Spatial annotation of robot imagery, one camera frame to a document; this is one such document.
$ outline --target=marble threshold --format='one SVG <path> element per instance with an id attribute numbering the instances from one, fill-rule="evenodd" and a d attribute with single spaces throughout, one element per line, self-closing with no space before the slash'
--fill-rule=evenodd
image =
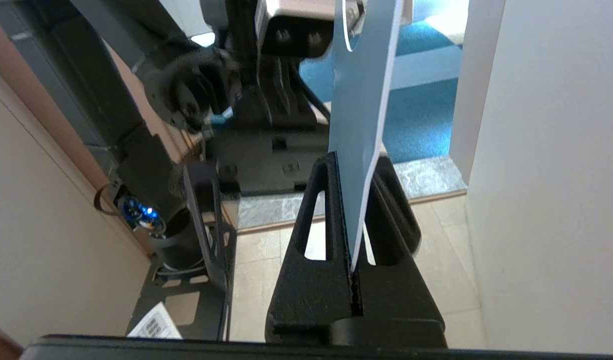
<path id="1" fill-rule="evenodd" d="M 394 164 L 402 188 L 409 198 L 428 198 L 465 191 L 460 171 L 450 156 L 430 157 Z M 238 207 L 238 231 L 295 221 L 302 203 L 302 194 L 244 196 Z M 325 202 L 320 195 L 315 203 L 314 217 L 325 214 Z"/>

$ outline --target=light blue panel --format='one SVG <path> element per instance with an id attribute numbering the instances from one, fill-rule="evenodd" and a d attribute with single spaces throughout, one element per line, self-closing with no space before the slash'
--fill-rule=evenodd
<path id="1" fill-rule="evenodd" d="M 402 0 L 369 0 L 362 35 L 348 49 L 345 1 L 337 0 L 329 151 L 336 152 L 343 214 L 355 269 L 369 186 L 376 168 L 398 44 Z"/>
<path id="2" fill-rule="evenodd" d="M 460 75 L 462 50 L 446 46 L 395 58 L 391 90 L 455 79 Z"/>

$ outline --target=white wall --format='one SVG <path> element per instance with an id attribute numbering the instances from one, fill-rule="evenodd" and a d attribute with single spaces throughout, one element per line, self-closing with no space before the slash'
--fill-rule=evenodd
<path id="1" fill-rule="evenodd" d="M 413 21 L 423 21 L 429 16 L 436 16 L 466 7 L 469 0 L 413 0 Z"/>
<path id="2" fill-rule="evenodd" d="M 188 37 L 211 32 L 204 22 L 200 0 L 160 0 L 160 3 Z"/>
<path id="3" fill-rule="evenodd" d="M 457 80 L 449 154 L 469 184 L 505 0 L 471 0 Z"/>
<path id="4" fill-rule="evenodd" d="M 507 0 L 469 185 L 490 346 L 613 353 L 613 0 Z"/>
<path id="5" fill-rule="evenodd" d="M 148 261 L 0 78 L 0 328 L 123 335 Z"/>

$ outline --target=black cylinder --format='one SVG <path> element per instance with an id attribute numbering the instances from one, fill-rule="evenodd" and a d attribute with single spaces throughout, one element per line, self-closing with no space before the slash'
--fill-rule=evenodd
<path id="1" fill-rule="evenodd" d="M 186 208 L 170 219 L 163 235 L 151 235 L 149 239 L 153 250 L 169 270 L 189 269 L 202 260 L 198 235 Z"/>

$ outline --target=barcode label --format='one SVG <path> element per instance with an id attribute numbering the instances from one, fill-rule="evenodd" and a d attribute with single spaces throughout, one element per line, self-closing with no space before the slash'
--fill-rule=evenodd
<path id="1" fill-rule="evenodd" d="M 144 329 L 140 331 L 140 334 L 144 335 L 145 338 L 156 338 L 162 333 L 163 327 L 164 325 L 161 325 L 159 319 L 154 316 L 149 320 Z"/>
<path id="2" fill-rule="evenodd" d="M 158 303 L 129 332 L 128 337 L 151 339 L 182 339 L 176 324 L 169 316 L 163 303 Z"/>

